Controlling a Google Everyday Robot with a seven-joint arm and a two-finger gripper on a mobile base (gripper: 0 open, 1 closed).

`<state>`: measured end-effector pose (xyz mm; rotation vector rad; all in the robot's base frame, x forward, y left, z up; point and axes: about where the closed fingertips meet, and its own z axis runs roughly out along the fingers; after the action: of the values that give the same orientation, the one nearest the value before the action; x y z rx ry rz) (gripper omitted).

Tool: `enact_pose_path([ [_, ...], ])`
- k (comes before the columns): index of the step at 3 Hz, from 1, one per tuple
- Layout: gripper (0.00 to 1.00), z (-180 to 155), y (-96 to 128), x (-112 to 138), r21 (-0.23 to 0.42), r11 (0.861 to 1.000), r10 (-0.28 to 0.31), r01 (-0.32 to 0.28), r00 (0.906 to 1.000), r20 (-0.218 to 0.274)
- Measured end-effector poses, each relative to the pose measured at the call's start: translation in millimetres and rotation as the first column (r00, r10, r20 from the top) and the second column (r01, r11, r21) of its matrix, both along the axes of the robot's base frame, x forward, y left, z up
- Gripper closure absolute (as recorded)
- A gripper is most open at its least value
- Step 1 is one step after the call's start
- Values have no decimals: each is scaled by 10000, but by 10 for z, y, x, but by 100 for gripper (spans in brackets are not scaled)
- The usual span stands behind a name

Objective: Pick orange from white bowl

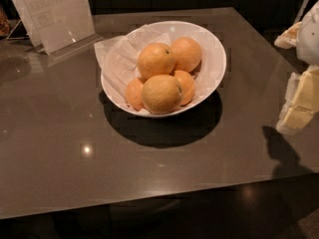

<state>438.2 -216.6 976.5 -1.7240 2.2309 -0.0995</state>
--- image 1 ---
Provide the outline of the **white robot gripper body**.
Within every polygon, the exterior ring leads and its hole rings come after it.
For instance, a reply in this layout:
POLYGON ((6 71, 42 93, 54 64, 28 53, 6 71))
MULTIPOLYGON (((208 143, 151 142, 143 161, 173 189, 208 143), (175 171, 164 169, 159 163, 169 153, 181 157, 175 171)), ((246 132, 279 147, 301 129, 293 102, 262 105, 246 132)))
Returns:
POLYGON ((319 64, 319 1, 305 14, 297 33, 297 58, 309 65, 319 64))

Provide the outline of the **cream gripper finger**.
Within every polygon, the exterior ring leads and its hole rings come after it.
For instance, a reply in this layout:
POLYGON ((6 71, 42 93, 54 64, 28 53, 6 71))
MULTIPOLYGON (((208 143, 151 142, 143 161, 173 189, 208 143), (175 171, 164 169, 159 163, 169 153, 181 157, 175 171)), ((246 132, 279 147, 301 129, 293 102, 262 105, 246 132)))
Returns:
POLYGON ((311 65, 302 74, 291 74, 276 129, 293 135, 309 124, 318 112, 319 67, 311 65))
POLYGON ((301 22, 293 24, 276 38, 274 45, 282 49, 296 48, 300 27, 301 22))

